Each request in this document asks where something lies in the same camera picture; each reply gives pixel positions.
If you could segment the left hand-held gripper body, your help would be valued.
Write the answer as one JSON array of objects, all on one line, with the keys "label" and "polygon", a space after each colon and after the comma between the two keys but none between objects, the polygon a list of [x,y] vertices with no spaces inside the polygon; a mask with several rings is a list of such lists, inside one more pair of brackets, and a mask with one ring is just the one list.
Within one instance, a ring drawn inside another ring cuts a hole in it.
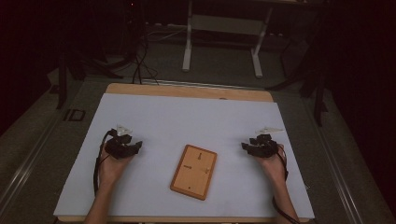
[{"label": "left hand-held gripper body", "polygon": [[137,153],[133,149],[132,141],[128,144],[124,143],[124,136],[127,134],[132,136],[132,131],[117,125],[105,135],[105,151],[117,160],[132,157]]}]

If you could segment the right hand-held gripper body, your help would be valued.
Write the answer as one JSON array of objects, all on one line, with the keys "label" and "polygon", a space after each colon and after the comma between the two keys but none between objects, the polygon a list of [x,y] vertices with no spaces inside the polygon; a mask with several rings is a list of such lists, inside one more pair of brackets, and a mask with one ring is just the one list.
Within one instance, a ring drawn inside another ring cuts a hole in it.
[{"label": "right hand-held gripper body", "polygon": [[270,158],[278,152],[279,143],[272,138],[272,133],[283,132],[283,129],[264,127],[255,132],[259,142],[257,146],[253,145],[253,155],[259,158]]}]

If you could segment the orange rectangular board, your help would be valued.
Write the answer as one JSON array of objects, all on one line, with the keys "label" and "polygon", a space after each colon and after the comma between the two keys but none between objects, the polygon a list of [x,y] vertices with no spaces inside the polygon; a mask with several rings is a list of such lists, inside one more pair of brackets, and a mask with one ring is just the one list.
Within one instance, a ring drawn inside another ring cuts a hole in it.
[{"label": "orange rectangular board", "polygon": [[206,199],[218,154],[204,148],[186,145],[174,173],[170,190],[204,201]]}]

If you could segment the person's right hand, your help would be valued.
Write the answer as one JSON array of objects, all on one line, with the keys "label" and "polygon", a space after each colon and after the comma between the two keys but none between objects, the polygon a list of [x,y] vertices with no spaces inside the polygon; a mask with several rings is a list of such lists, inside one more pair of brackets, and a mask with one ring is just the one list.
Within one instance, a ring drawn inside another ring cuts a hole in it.
[{"label": "person's right hand", "polygon": [[283,145],[279,145],[278,152],[272,157],[255,157],[255,160],[259,163],[273,185],[286,183],[288,171],[287,159]]}]

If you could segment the person's left hand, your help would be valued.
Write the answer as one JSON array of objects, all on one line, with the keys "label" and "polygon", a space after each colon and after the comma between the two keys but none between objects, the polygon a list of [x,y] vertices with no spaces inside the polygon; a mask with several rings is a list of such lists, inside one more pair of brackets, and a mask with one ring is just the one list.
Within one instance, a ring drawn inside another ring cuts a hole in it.
[{"label": "person's left hand", "polygon": [[99,188],[114,187],[133,157],[117,160],[106,154],[100,161]]}]

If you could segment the black metal stand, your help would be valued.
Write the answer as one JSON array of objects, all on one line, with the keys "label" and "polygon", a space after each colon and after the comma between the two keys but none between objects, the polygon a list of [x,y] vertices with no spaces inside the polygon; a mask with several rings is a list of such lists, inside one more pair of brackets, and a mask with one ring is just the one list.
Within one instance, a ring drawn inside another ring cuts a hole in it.
[{"label": "black metal stand", "polygon": [[266,87],[268,91],[279,91],[293,83],[302,81],[303,85],[299,89],[300,96],[308,98],[315,94],[313,114],[319,127],[322,126],[321,113],[326,110],[326,106],[323,103],[323,95],[326,76],[328,75],[327,60],[320,52],[320,46],[317,43],[311,43],[302,61],[285,81]]}]

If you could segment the metal floor rail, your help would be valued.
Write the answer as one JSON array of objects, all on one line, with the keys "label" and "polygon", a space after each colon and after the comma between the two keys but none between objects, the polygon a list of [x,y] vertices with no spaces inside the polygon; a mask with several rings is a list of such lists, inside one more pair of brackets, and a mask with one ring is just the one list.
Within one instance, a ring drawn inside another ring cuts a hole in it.
[{"label": "metal floor rail", "polygon": [[330,174],[332,176],[332,181],[335,185],[337,193],[339,195],[340,201],[346,211],[346,215],[348,217],[350,224],[364,224],[361,218],[361,214],[355,204],[355,201],[350,193],[349,187],[344,179],[344,176],[340,170],[340,167],[335,159],[332,148],[327,140],[325,133],[322,131],[322,128],[318,126],[315,117],[314,117],[314,108],[313,103],[308,98],[302,99],[304,109],[309,117],[310,123],[314,126],[314,130],[318,136],[321,147],[323,148],[326,162],[328,163]]},{"label": "metal floor rail", "polygon": [[56,109],[54,111],[50,117],[49,124],[45,127],[43,133],[37,137],[26,158],[12,176],[5,190],[0,194],[0,219],[6,215],[7,210],[18,197],[30,173],[32,173],[38,157],[42,154],[44,145],[46,145],[54,128],[63,119],[64,112],[64,109]]}]

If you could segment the white metal desk frame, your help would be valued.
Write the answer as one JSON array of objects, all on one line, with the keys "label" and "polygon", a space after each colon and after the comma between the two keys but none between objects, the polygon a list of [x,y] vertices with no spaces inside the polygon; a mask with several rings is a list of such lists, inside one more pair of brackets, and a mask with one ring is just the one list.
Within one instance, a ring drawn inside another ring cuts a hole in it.
[{"label": "white metal desk frame", "polygon": [[194,14],[192,12],[192,5],[192,0],[189,0],[186,46],[183,56],[182,70],[184,72],[189,72],[191,68],[191,34],[193,30],[222,32],[239,35],[256,35],[258,37],[258,41],[256,45],[250,50],[250,55],[253,63],[255,77],[262,78],[263,72],[259,58],[259,52],[261,50],[262,41],[264,40],[264,37],[266,35],[267,27],[273,14],[274,8],[269,7],[267,9],[267,12],[264,14],[264,19],[262,21],[254,21]]}]

